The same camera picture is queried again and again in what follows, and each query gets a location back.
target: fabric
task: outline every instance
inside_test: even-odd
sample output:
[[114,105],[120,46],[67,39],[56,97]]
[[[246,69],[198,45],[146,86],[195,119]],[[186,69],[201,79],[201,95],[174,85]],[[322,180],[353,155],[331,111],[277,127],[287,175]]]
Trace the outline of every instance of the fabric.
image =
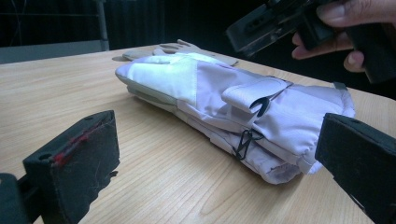
[[346,90],[296,85],[199,54],[137,59],[116,76],[272,184],[320,168],[315,150],[326,113],[354,116]]

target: person's hand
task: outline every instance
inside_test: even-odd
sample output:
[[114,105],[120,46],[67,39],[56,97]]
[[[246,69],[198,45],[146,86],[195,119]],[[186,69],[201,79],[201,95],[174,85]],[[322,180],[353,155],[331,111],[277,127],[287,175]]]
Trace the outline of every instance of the person's hand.
[[[325,23],[334,27],[335,38],[307,50],[296,33],[292,39],[297,46],[291,54],[293,58],[305,59],[337,50],[352,49],[352,43],[343,28],[364,23],[383,23],[393,47],[396,46],[396,0],[339,0],[318,7],[317,14]],[[363,61],[363,53],[353,50],[346,56],[344,67],[350,72],[362,72]]]

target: folded clothing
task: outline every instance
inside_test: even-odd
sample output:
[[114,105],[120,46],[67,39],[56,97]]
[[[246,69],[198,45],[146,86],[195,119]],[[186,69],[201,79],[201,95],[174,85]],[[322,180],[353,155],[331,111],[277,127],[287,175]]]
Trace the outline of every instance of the folded clothing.
[[272,184],[321,167],[315,151],[326,113],[354,116],[347,90],[296,85],[196,53],[137,59],[116,76]]

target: black object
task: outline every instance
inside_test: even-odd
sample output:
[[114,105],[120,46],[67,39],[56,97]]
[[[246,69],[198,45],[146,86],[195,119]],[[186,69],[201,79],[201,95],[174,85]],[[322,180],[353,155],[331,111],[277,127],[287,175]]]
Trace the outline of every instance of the black object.
[[396,139],[356,119],[326,114],[315,155],[375,223],[396,223]]
[[113,111],[80,120],[23,160],[26,175],[18,183],[0,175],[0,223],[40,215],[45,223],[78,223],[109,184],[119,157]]
[[[333,38],[331,27],[317,16],[319,5],[332,0],[266,0],[226,31],[233,49],[251,56],[279,38],[297,31],[307,49]],[[372,84],[396,78],[396,52],[379,23],[346,29],[355,49],[363,52]]]

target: wooden table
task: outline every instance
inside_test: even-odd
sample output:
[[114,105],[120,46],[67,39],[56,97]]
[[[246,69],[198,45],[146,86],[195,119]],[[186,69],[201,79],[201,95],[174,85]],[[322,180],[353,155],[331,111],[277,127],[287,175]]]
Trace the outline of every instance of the wooden table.
[[[24,158],[78,120],[114,110],[119,174],[81,223],[371,223],[326,169],[267,184],[172,114],[132,97],[114,75],[126,62],[112,61],[126,50],[0,65],[0,172],[22,177]],[[237,66],[330,85],[255,63]],[[396,136],[395,101],[350,91],[357,119]]]

